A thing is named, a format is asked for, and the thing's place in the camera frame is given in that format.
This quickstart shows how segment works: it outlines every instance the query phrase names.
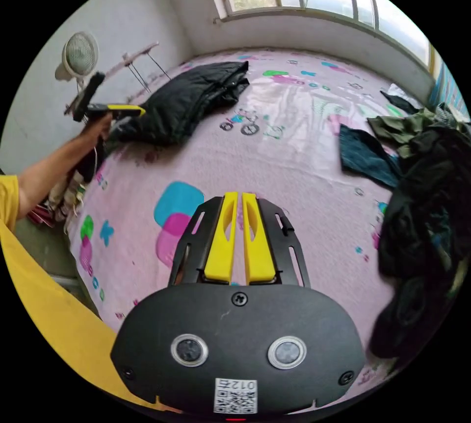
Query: pile of clothes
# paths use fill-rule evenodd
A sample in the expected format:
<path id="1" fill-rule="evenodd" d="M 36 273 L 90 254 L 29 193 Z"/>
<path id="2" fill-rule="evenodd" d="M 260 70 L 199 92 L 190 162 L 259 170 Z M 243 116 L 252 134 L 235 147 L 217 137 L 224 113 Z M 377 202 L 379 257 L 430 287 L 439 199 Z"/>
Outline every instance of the pile of clothes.
<path id="1" fill-rule="evenodd" d="M 453 304 L 471 256 L 471 126 L 454 108 L 416 109 L 389 97 L 406 118 L 376 117 L 366 131 L 340 127 L 342 169 L 392 189 L 378 248 L 379 270 L 398 287 L 379 315 L 370 350 L 408 364 Z M 386 153 L 383 145 L 398 156 Z"/>

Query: yellow shirt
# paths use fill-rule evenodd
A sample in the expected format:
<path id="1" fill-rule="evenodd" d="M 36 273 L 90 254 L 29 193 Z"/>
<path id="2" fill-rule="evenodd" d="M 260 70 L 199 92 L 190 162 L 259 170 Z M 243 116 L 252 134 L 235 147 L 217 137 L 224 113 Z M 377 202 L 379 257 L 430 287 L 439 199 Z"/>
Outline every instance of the yellow shirt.
<path id="1" fill-rule="evenodd" d="M 131 394 L 111 362 L 116 334 L 31 258 L 11 233 L 18 213 L 18 179 L 0 175 L 0 241 L 11 279 L 26 311 L 55 352 L 91 384 L 157 410 Z"/>

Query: screw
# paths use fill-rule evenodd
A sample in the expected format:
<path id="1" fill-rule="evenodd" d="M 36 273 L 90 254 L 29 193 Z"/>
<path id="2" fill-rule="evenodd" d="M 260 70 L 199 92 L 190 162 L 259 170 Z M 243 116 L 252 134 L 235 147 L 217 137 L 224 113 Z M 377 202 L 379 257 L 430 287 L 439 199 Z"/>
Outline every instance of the screw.
<path id="1" fill-rule="evenodd" d="M 343 373 L 341 376 L 340 376 L 340 379 L 339 379 L 339 384 L 340 385 L 347 385 L 349 382 L 351 382 L 351 380 L 353 379 L 353 376 L 355 374 L 353 373 L 353 371 L 347 371 L 345 373 Z"/>
<path id="2" fill-rule="evenodd" d="M 236 305 L 237 307 L 242 307 L 243 305 L 245 305 L 247 303 L 247 295 L 244 294 L 243 292 L 236 292 L 233 296 L 232 296 L 232 303 L 234 305 Z"/>
<path id="3" fill-rule="evenodd" d="M 127 380 L 134 380 L 136 377 L 134 371 L 131 368 L 123 368 L 123 374 Z"/>

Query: bed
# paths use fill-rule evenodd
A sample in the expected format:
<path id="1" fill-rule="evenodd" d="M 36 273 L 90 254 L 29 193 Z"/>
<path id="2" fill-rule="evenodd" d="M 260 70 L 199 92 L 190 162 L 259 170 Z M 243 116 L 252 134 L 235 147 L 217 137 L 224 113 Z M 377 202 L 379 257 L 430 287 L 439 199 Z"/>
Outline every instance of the bed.
<path id="1" fill-rule="evenodd" d="M 140 300 L 166 287 L 175 247 L 196 206 L 228 191 L 255 193 L 285 210 L 311 286 L 349 313 L 367 349 L 394 292 L 378 273 L 376 250 L 391 192 L 342 173 L 337 135 L 340 124 L 370 132 L 366 117 L 405 116 L 380 93 L 391 82 L 332 57 L 274 49 L 201 56 L 168 77 L 235 60 L 249 61 L 250 81 L 235 107 L 203 120 L 183 147 L 127 144 L 101 166 L 68 226 L 78 274 L 101 319 L 117 331 Z M 128 102 L 139 104 L 168 78 L 155 74 L 147 81 Z M 245 284 L 241 229 L 240 211 L 235 284 Z M 341 400 L 384 382 L 392 365 L 367 354 L 367 365 Z"/>

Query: black puffer jacket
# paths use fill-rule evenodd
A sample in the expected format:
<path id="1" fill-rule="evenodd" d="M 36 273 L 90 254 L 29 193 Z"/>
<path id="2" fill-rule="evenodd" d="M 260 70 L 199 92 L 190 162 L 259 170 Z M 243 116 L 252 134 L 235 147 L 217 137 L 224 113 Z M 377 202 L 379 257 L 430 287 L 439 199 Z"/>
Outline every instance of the black puffer jacket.
<path id="1" fill-rule="evenodd" d="M 247 88 L 248 62 L 220 62 L 184 72 L 153 93 L 142 105 L 146 114 L 110 134 L 110 141 L 168 146 L 184 142 L 204 116 L 232 106 Z"/>

